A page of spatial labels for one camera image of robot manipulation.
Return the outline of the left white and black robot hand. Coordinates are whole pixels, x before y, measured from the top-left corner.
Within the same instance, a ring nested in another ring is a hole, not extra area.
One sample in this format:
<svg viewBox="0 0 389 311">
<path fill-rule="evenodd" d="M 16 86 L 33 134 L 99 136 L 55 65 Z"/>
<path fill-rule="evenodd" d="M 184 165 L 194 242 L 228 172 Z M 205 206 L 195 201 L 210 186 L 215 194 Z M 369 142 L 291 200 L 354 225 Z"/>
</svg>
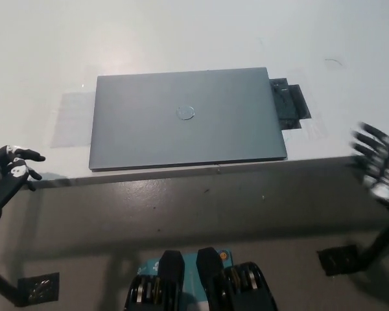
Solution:
<svg viewBox="0 0 389 311">
<path fill-rule="evenodd" d="M 27 161 L 44 162 L 39 152 L 20 146 L 5 145 L 0 148 L 0 208 L 24 186 L 33 189 L 29 178 L 41 180 L 42 176 L 30 168 Z"/>
</svg>

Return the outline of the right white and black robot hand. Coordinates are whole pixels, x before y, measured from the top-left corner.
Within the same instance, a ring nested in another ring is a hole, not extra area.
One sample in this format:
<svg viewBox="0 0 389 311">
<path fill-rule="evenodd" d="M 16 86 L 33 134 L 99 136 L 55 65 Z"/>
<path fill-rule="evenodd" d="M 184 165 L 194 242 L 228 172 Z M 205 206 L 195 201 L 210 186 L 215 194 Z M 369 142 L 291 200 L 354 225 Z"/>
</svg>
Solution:
<svg viewBox="0 0 389 311">
<path fill-rule="evenodd" d="M 389 208 L 389 135 L 361 122 L 353 132 L 351 147 L 358 152 L 355 165 L 360 169 L 361 183 L 370 195 Z"/>
</svg>

